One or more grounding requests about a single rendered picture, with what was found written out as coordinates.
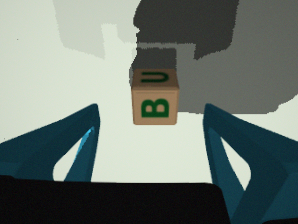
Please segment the beige letter block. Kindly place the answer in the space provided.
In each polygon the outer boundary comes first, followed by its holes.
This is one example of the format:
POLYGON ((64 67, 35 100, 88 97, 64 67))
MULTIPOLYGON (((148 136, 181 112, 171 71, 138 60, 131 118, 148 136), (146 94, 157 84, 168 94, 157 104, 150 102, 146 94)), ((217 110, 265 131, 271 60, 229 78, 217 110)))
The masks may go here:
POLYGON ((134 125, 176 125, 179 84, 175 69, 135 69, 131 85, 134 125))

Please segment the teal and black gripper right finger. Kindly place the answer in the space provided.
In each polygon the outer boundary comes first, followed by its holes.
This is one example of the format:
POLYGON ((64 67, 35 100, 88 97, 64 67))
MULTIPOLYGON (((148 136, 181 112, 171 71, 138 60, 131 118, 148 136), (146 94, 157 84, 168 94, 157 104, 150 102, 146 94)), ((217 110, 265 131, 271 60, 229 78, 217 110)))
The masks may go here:
POLYGON ((203 131, 212 184, 222 189, 231 224, 298 218, 298 141, 212 104, 205 105, 203 131), (245 190, 220 136, 249 165, 245 190))

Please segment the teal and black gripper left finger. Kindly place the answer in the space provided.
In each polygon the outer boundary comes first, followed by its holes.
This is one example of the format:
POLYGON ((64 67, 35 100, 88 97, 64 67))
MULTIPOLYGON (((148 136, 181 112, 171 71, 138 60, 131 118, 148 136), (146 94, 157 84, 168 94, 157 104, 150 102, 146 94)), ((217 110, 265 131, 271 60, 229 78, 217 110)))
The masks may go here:
POLYGON ((0 143, 0 175, 54 180, 56 163, 82 138, 64 181, 91 182, 100 114, 91 104, 70 116, 0 143))

